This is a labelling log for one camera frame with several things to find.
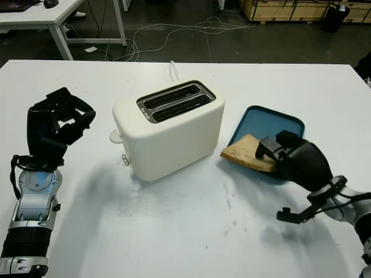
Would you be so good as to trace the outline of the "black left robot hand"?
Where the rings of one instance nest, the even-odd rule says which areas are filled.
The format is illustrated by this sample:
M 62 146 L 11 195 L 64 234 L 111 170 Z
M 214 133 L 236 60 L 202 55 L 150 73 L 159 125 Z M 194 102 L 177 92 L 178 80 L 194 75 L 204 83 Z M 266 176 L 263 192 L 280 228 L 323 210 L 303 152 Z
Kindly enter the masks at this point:
M 90 128 L 95 110 L 66 87 L 46 95 L 27 113 L 27 143 L 39 163 L 60 164 L 68 148 Z

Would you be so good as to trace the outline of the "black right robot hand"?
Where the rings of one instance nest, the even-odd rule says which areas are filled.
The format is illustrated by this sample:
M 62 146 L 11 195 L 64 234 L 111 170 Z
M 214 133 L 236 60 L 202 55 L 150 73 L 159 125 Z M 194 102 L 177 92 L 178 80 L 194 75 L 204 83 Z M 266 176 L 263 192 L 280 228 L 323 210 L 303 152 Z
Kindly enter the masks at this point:
M 268 156 L 275 162 L 275 175 L 316 192 L 333 178 L 329 163 L 321 150 L 297 134 L 282 130 L 275 139 L 259 141 L 256 158 Z

